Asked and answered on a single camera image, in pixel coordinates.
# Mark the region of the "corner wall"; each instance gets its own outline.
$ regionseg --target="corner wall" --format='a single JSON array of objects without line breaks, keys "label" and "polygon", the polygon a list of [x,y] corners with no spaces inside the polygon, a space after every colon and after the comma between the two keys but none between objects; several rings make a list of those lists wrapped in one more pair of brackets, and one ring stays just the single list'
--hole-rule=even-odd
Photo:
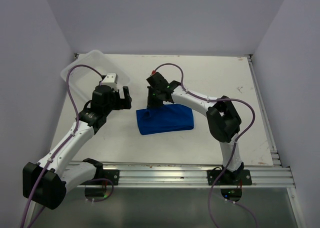
[{"label": "corner wall", "polygon": [[22,169],[50,148],[72,62],[47,0],[0,0],[0,227],[18,227]]},{"label": "corner wall", "polygon": [[309,227],[320,227],[320,2],[284,0],[253,56],[282,164]]}]

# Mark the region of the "glass panel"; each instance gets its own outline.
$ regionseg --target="glass panel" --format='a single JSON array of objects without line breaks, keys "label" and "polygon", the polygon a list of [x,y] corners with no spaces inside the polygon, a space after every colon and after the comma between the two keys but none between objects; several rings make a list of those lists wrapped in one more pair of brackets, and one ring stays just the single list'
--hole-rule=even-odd
[{"label": "glass panel", "polygon": [[[102,202],[85,202],[84,189],[71,191],[55,210],[45,209],[35,227],[213,227],[207,209],[209,189],[119,188]],[[254,227],[243,208],[212,197],[212,211],[221,227]],[[241,204],[251,209],[261,228],[297,227],[285,188],[242,189]]]}]

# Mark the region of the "metal extrusion bar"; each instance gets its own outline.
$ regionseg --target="metal extrusion bar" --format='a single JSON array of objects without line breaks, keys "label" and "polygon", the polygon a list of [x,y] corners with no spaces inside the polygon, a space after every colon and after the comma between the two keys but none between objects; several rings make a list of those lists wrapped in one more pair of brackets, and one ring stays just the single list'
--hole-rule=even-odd
[{"label": "metal extrusion bar", "polygon": [[[103,164],[104,169],[118,169],[118,187],[150,188],[209,188],[207,170],[217,166],[165,164]],[[246,166],[252,185],[246,188],[293,188],[290,168]],[[233,186],[215,186],[215,188]]]}]

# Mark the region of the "black bracket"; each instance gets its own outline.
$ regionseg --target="black bracket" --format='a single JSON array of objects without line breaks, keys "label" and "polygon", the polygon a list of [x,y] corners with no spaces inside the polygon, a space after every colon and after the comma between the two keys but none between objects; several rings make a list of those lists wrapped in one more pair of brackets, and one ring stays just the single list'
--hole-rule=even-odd
[{"label": "black bracket", "polygon": [[[112,181],[113,185],[116,186],[119,183],[119,170],[118,169],[104,169],[103,170],[103,178],[109,179]],[[101,185],[101,181],[97,182],[89,182],[86,181],[82,185]],[[97,188],[88,188],[86,187],[84,190],[85,196],[88,197],[103,197],[105,195],[104,191]]]},{"label": "black bracket", "polygon": [[[99,178],[109,179],[113,183],[113,185],[116,186],[119,183],[119,174],[120,174],[120,171],[118,169],[104,169],[102,177],[99,177]],[[100,184],[101,184],[101,181],[97,181],[97,182],[86,181],[82,183],[82,185],[100,185]]]},{"label": "black bracket", "polygon": [[[208,185],[212,185],[214,180],[218,177],[222,170],[213,169],[207,170]],[[250,171],[248,169],[243,169],[237,177],[231,178],[226,172],[216,183],[216,185],[239,185],[242,181],[242,185],[252,185]]]}]

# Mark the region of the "blue towel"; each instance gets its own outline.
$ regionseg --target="blue towel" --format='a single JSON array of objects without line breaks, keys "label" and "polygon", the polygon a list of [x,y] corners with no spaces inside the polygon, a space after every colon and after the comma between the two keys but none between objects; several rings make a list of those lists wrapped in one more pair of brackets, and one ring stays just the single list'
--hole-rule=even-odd
[{"label": "blue towel", "polygon": [[136,121],[142,135],[190,130],[195,126],[192,110],[180,104],[137,110]]}]

